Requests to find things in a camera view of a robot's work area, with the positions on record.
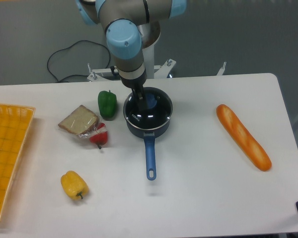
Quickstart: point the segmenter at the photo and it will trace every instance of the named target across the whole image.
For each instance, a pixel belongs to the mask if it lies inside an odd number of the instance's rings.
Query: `bell pepper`
[[[117,97],[116,94],[107,91],[101,91],[98,94],[98,107],[100,115],[104,119],[112,118],[116,113]]]
[[[108,141],[108,132],[106,125],[101,123],[96,130],[96,135],[89,138],[91,143],[95,143],[99,149],[101,149],[101,145],[104,145]]]
[[[61,177],[64,192],[73,200],[83,199],[89,189],[86,182],[74,171],[68,171]]]

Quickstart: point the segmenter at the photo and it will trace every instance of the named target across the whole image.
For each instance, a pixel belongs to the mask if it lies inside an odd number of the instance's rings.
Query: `yellow basket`
[[[35,108],[0,104],[0,219]]]

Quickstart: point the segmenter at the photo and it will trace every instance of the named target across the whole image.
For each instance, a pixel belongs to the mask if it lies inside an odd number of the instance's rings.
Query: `saucepan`
[[[130,132],[144,139],[146,171],[149,180],[156,179],[155,139],[169,127],[173,110],[169,96],[158,88],[145,87],[148,109],[140,111],[131,93],[124,103],[124,117]]]

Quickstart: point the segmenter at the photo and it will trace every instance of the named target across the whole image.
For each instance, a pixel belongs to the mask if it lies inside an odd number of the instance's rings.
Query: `blue pan handle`
[[[155,152],[154,152],[154,133],[148,133],[144,135],[145,148],[146,148],[146,167],[147,178],[149,180],[155,180]]]

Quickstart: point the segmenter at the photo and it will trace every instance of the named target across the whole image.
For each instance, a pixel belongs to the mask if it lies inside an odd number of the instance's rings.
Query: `green bell pepper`
[[[98,107],[100,115],[105,119],[112,118],[116,113],[117,97],[116,94],[107,91],[101,91],[98,94]]]

